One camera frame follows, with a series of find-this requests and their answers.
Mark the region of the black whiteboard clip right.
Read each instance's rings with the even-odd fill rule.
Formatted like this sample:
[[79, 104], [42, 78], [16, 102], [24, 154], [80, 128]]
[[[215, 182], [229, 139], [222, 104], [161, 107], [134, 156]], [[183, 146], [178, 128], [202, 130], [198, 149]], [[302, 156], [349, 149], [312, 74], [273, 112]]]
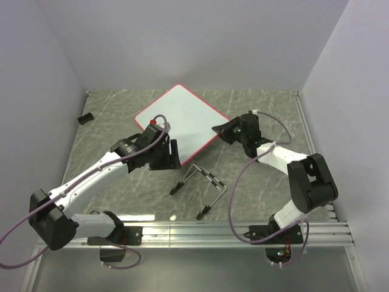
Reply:
[[202, 219], [205, 217], [205, 215], [211, 210], [211, 208], [212, 208], [211, 206], [206, 205], [206, 206], [203, 208], [203, 210], [200, 211], [200, 213], [197, 214], [196, 219], [197, 219], [197, 220], [202, 220]]

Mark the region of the black whiteboard clip left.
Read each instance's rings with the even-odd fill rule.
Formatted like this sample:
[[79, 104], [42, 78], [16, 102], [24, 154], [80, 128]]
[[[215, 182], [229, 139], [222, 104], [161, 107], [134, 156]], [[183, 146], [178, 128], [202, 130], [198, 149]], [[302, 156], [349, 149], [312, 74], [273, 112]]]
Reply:
[[180, 181], [180, 182], [178, 182], [177, 184], [176, 184], [176, 186], [175, 187], [173, 187], [171, 190], [170, 190], [170, 192], [169, 192], [169, 194], [171, 195], [171, 196], [173, 196], [183, 185], [184, 185], [185, 183], [184, 182], [182, 182], [182, 181]]

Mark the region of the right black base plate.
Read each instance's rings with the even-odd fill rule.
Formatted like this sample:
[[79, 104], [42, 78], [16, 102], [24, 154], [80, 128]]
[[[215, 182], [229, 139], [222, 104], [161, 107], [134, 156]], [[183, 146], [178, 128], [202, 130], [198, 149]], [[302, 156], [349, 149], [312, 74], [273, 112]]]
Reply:
[[270, 239], [263, 241], [264, 245], [282, 245], [282, 244], [302, 244], [303, 235], [301, 227], [295, 225], [277, 235], [272, 236], [273, 233], [278, 231], [279, 228], [273, 228], [270, 225], [250, 225], [249, 230], [243, 234], [243, 236], [250, 241], [262, 240], [265, 237]]

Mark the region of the metal wire whiteboard stand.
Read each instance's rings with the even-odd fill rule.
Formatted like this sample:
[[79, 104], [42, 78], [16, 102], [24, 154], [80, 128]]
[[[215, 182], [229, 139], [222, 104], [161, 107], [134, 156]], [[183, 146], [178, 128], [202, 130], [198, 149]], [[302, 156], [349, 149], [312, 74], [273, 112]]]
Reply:
[[183, 183], [186, 183], [192, 176], [195, 174], [200, 173], [213, 187], [215, 187], [219, 191], [219, 195], [210, 203], [208, 204], [213, 208], [213, 206], [223, 197], [223, 195], [227, 191], [227, 186], [220, 181], [214, 174], [206, 170], [205, 168], [198, 166], [196, 164], [192, 164], [185, 175], [182, 177], [180, 181]]

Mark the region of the black whiteboard clip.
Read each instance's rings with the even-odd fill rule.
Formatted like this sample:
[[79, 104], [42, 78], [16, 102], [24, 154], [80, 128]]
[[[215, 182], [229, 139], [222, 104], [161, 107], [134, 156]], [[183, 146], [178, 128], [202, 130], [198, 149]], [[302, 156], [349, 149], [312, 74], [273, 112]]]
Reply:
[[197, 214], [196, 219], [197, 219], [197, 220], [202, 220], [202, 219], [205, 217], [205, 215], [211, 210], [211, 208], [212, 208], [211, 206], [206, 205], [206, 206], [203, 208], [203, 210], [200, 211], [200, 213]]
[[173, 196], [183, 185], [184, 185], [185, 183], [184, 182], [182, 182], [182, 181], [180, 181], [180, 182], [178, 182], [177, 184], [176, 184], [176, 186], [175, 187], [173, 187], [171, 190], [170, 190], [170, 192], [169, 192], [169, 194], [171, 195], [171, 196]]

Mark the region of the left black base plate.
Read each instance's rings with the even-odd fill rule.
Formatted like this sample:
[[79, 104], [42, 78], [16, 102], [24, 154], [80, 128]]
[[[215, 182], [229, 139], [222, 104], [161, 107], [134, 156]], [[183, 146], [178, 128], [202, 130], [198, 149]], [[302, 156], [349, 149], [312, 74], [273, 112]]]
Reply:
[[121, 233], [106, 238], [89, 237], [87, 244], [91, 246], [105, 245], [111, 242], [117, 245], [139, 246], [142, 242], [143, 227], [125, 226]]

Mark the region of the yellow bone-shaped eraser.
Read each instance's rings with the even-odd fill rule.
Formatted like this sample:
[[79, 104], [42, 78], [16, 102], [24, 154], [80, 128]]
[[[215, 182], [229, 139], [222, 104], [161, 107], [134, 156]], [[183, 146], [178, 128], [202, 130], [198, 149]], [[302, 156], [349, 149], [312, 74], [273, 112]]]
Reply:
[[94, 116], [92, 113], [86, 113], [77, 118], [77, 121], [80, 125], [84, 125], [85, 123], [94, 120]]

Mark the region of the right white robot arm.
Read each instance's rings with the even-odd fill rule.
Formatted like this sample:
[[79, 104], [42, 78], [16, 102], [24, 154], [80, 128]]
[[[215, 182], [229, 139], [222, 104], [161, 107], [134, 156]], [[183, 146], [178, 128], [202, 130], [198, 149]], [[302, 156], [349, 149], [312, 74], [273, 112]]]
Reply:
[[254, 162], [269, 165], [287, 175], [291, 194], [290, 201], [271, 216], [267, 227], [268, 235], [254, 238], [240, 236], [232, 222], [232, 212], [227, 212], [230, 229], [241, 242], [257, 245], [272, 240], [284, 242], [290, 229], [305, 221], [306, 217], [319, 207], [338, 198], [339, 192], [325, 158], [318, 153], [306, 155], [287, 149], [291, 140], [274, 142], [265, 138], [260, 130], [260, 111], [252, 110], [212, 130], [224, 142], [232, 145], [239, 142]]

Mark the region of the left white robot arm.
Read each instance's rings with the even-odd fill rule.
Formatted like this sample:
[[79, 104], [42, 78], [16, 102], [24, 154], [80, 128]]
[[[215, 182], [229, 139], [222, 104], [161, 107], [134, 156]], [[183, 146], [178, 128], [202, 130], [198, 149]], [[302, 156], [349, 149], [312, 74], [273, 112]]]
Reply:
[[177, 140], [158, 125], [117, 141], [92, 167], [49, 193], [30, 197], [29, 224], [52, 251], [76, 238], [101, 237], [110, 245], [121, 244], [126, 231], [111, 211], [83, 214], [81, 211], [100, 191], [115, 180], [147, 165], [150, 170], [181, 167]]

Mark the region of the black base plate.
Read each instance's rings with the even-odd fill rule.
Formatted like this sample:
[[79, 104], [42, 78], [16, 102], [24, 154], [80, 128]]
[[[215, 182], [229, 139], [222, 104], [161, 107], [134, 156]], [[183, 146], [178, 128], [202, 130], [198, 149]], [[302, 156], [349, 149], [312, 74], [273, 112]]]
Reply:
[[91, 246], [105, 245], [111, 242], [117, 245], [139, 246], [142, 242], [143, 227], [125, 226], [121, 233], [106, 238], [89, 237], [87, 244]]
[[250, 241], [262, 240], [265, 237], [270, 239], [263, 241], [264, 245], [282, 245], [282, 244], [302, 244], [303, 235], [301, 227], [295, 225], [277, 235], [272, 236], [273, 233], [278, 231], [279, 228], [273, 228], [270, 225], [250, 225], [249, 230], [243, 234], [243, 236]]

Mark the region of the pink framed whiteboard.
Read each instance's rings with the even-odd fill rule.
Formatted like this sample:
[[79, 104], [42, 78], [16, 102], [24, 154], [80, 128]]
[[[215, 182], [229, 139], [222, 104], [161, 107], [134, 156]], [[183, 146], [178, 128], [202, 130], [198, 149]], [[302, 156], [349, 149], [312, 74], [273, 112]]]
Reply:
[[169, 135], [177, 140], [182, 165], [216, 139], [217, 134], [212, 130], [214, 126], [229, 121], [226, 115], [182, 85], [176, 85], [162, 94], [141, 110], [134, 120], [141, 129], [145, 129], [158, 114], [164, 115], [171, 126]]

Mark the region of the aluminium mounting rail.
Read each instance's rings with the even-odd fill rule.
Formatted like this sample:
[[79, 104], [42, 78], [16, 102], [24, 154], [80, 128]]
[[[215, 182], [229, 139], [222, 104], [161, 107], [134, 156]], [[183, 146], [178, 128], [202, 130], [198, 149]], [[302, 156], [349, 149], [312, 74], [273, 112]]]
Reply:
[[[226, 221], [127, 221], [125, 226], [143, 227], [142, 242], [135, 248], [275, 248], [282, 245], [255, 245], [239, 241]], [[309, 230], [300, 225], [303, 240], [311, 247], [353, 246], [354, 240], [345, 222], [312, 222]], [[291, 244], [299, 247], [302, 244]]]

